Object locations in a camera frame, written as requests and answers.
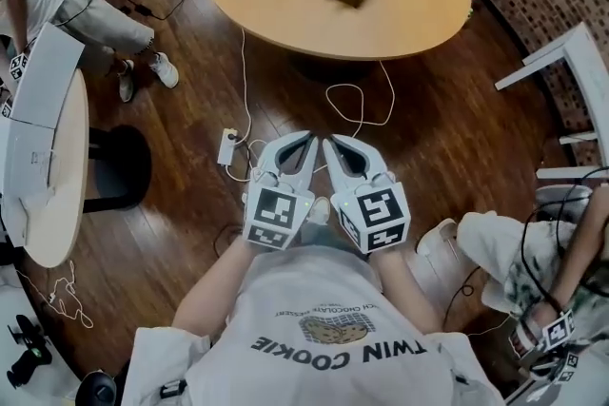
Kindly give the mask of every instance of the white sneaker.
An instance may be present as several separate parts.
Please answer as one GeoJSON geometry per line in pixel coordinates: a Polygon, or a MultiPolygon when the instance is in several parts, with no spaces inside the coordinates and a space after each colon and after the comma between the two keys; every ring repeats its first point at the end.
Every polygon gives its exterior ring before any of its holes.
{"type": "Polygon", "coordinates": [[[135,93],[135,85],[131,73],[133,72],[134,64],[131,60],[123,60],[127,65],[125,71],[118,73],[118,94],[124,103],[130,102],[135,93]]]}
{"type": "Polygon", "coordinates": [[[330,200],[326,197],[319,197],[313,203],[306,220],[317,225],[326,225],[327,221],[330,220],[330,200]]]}
{"type": "Polygon", "coordinates": [[[163,52],[156,53],[156,61],[150,64],[150,69],[156,73],[167,88],[174,88],[178,85],[178,80],[180,80],[178,69],[169,62],[169,58],[163,52]]]}

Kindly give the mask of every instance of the wooden floor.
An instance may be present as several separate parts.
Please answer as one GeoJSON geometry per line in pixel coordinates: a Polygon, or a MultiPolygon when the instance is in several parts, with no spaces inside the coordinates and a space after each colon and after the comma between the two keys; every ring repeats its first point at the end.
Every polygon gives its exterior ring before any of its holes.
{"type": "MultiPolygon", "coordinates": [[[[162,15],[179,0],[137,1],[162,15]]],[[[216,259],[212,241],[218,232],[242,217],[243,186],[215,163],[223,127],[245,130],[247,124],[240,29],[211,0],[186,0],[166,22],[134,17],[155,28],[157,46],[180,70],[181,81],[169,91],[140,69],[140,90],[129,105],[120,103],[116,81],[88,83],[91,124],[138,127],[150,145],[153,175],[137,208],[83,219],[71,257],[77,294],[94,328],[42,309],[49,332],[81,374],[98,368],[116,373],[137,327],[168,325],[181,298],[216,259]]],[[[284,50],[247,36],[246,59],[252,138],[270,140],[298,129],[319,136],[352,133],[355,126],[325,100],[325,86],[295,70],[284,50]]],[[[535,169],[555,133],[533,83],[495,91],[494,82],[517,68],[519,59],[499,23],[481,8],[444,45],[385,63],[396,91],[393,117],[387,126],[365,127],[361,138],[382,152],[404,185],[412,213],[409,242],[468,211],[494,209],[520,219],[529,213],[535,169]]],[[[381,121],[390,102],[381,69],[371,70],[360,86],[365,118],[381,121]]],[[[355,90],[337,90],[336,100],[348,116],[359,117],[355,90]]],[[[244,168],[240,154],[235,172],[244,168]]],[[[322,172],[314,191],[322,194],[327,185],[322,172]]],[[[430,259],[411,250],[406,256],[443,314],[466,266],[450,250],[430,259]]],[[[69,274],[67,263],[47,272],[25,260],[22,268],[46,293],[69,274]]],[[[477,276],[474,283],[482,280],[477,276]]],[[[478,301],[459,297],[449,328],[461,329],[477,317],[478,301]]]]}

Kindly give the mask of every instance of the cookie graphic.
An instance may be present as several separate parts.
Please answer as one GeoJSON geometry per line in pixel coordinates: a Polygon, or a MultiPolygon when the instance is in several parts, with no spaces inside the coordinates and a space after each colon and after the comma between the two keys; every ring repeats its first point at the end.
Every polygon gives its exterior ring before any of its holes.
{"type": "Polygon", "coordinates": [[[316,319],[307,319],[303,325],[314,339],[326,344],[351,343],[368,334],[367,327],[359,324],[330,325],[316,319]]]}
{"type": "Polygon", "coordinates": [[[304,328],[321,343],[338,343],[341,339],[341,330],[338,326],[328,325],[316,319],[305,321],[304,328]]]}
{"type": "Polygon", "coordinates": [[[341,328],[341,339],[337,343],[351,343],[358,341],[368,335],[365,325],[344,325],[341,328]]]}

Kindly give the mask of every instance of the white cable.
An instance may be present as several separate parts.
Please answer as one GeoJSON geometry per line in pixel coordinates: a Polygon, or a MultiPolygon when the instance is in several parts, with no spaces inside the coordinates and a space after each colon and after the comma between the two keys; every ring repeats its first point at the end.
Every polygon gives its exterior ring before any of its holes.
{"type": "MultiPolygon", "coordinates": [[[[393,84],[391,83],[391,78],[389,78],[389,74],[387,73],[387,70],[384,68],[384,64],[382,61],[379,61],[381,68],[383,69],[383,73],[385,78],[387,79],[387,83],[389,84],[389,88],[391,89],[391,106],[389,107],[389,111],[387,112],[387,117],[385,118],[385,120],[383,122],[368,122],[365,121],[363,119],[363,90],[358,87],[357,85],[353,85],[350,83],[339,83],[336,85],[332,85],[331,87],[328,87],[325,89],[325,99],[332,105],[332,108],[334,108],[337,113],[343,117],[346,121],[351,122],[353,124],[357,124],[358,128],[355,129],[355,132],[353,132],[353,135],[351,137],[355,137],[360,133],[360,130],[362,129],[362,126],[385,126],[387,124],[387,122],[389,122],[389,119],[391,119],[391,114],[393,113],[393,106],[396,103],[396,92],[393,89],[393,84]],[[330,90],[332,88],[338,88],[338,87],[352,87],[352,88],[356,88],[359,92],[360,92],[360,96],[361,98],[361,103],[360,103],[360,120],[356,121],[354,119],[349,119],[348,117],[346,117],[337,106],[334,105],[334,103],[332,102],[332,100],[330,99],[330,90]]],[[[323,166],[318,167],[315,171],[313,171],[313,173],[317,173],[318,171],[321,171],[322,169],[326,168],[327,164],[324,164],[323,166]]]]}
{"type": "Polygon", "coordinates": [[[242,180],[241,178],[237,178],[236,176],[231,175],[230,171],[228,171],[228,166],[225,166],[225,171],[226,171],[226,174],[228,175],[228,177],[231,180],[235,180],[238,183],[248,183],[249,180],[251,180],[251,178],[247,178],[246,180],[242,180]]]}
{"type": "MultiPolygon", "coordinates": [[[[267,142],[266,142],[266,141],[263,141],[262,139],[254,139],[254,140],[253,140],[251,143],[249,143],[249,145],[247,146],[247,149],[249,150],[249,154],[250,154],[251,156],[254,156],[254,157],[256,158],[256,161],[258,161],[258,156],[256,156],[256,154],[254,154],[254,151],[252,151],[252,150],[251,150],[251,147],[252,147],[253,145],[255,145],[256,143],[263,143],[264,145],[266,145],[266,144],[267,144],[267,142]]],[[[250,159],[249,159],[249,169],[253,169],[253,168],[254,168],[254,166],[253,166],[253,164],[251,163],[251,158],[250,158],[250,159]]]]}
{"type": "Polygon", "coordinates": [[[244,67],[244,105],[246,106],[246,114],[247,114],[247,132],[241,140],[235,143],[235,147],[241,145],[244,141],[247,141],[249,137],[249,133],[251,132],[251,114],[249,113],[249,106],[247,105],[247,76],[246,76],[246,32],[241,29],[241,34],[243,36],[243,41],[241,43],[241,61],[244,67]]]}
{"type": "Polygon", "coordinates": [[[497,329],[499,329],[499,328],[502,328],[502,327],[503,327],[503,325],[504,325],[504,324],[505,324],[505,323],[506,323],[506,322],[507,322],[509,319],[511,319],[511,318],[512,318],[512,315],[508,314],[508,315],[507,315],[507,318],[506,318],[504,321],[502,321],[500,325],[494,326],[493,328],[489,328],[488,330],[484,330],[483,332],[480,332],[480,333],[478,333],[478,334],[467,334],[467,336],[468,336],[468,337],[474,337],[474,336],[477,336],[477,335],[484,335],[484,334],[487,334],[488,332],[492,332],[493,330],[497,330],[497,329]]]}
{"type": "MultiPolygon", "coordinates": [[[[255,145],[256,143],[263,143],[264,145],[266,145],[267,142],[263,141],[262,139],[254,139],[251,143],[249,143],[249,145],[247,145],[247,152],[249,152],[251,155],[253,155],[256,158],[256,161],[258,161],[258,156],[256,156],[256,154],[254,154],[253,151],[251,151],[251,147],[253,145],[255,145]]],[[[253,169],[253,168],[254,168],[254,166],[251,163],[251,158],[250,158],[250,160],[249,160],[249,169],[253,169]]],[[[249,180],[251,180],[251,178],[247,178],[246,180],[242,180],[241,178],[237,178],[236,176],[233,176],[232,174],[230,174],[230,171],[228,170],[228,166],[225,166],[225,171],[226,171],[226,174],[228,175],[228,177],[231,180],[235,180],[236,182],[239,182],[239,183],[248,183],[249,180]]]]}
{"type": "Polygon", "coordinates": [[[68,280],[67,278],[60,278],[60,279],[58,279],[55,282],[55,285],[53,286],[53,292],[49,295],[49,299],[48,300],[47,300],[47,297],[40,292],[40,290],[36,287],[36,285],[33,282],[31,282],[31,279],[28,278],[28,276],[23,274],[18,269],[15,269],[15,270],[17,271],[17,273],[19,273],[20,276],[22,276],[23,278],[25,278],[29,282],[29,284],[31,285],[32,288],[34,288],[36,293],[38,293],[40,295],[40,298],[42,298],[45,301],[45,303],[57,315],[61,315],[63,317],[66,317],[67,319],[73,319],[73,320],[78,319],[78,317],[80,315],[80,322],[83,324],[83,326],[85,328],[93,328],[93,320],[90,319],[87,315],[85,315],[85,312],[83,311],[83,303],[80,302],[80,300],[78,298],[76,298],[76,289],[74,288],[74,283],[76,282],[76,278],[74,276],[74,262],[72,262],[72,261],[69,262],[69,270],[72,273],[72,279],[71,280],[68,280]],[[52,303],[55,301],[55,298],[57,296],[57,284],[60,281],[62,281],[62,280],[64,280],[66,282],[66,292],[70,296],[72,296],[76,300],[76,302],[78,303],[78,309],[76,310],[76,313],[74,313],[73,317],[68,315],[68,313],[66,312],[66,305],[64,304],[64,301],[61,298],[59,299],[59,310],[52,305],[52,303]]]}

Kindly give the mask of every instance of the power strip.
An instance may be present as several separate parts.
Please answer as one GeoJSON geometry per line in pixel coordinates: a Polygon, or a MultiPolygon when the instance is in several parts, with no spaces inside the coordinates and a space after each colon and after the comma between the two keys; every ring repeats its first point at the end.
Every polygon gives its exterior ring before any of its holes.
{"type": "Polygon", "coordinates": [[[218,151],[218,164],[221,166],[232,165],[232,158],[235,154],[235,142],[237,141],[237,130],[225,128],[222,131],[220,150],[218,151]]]}

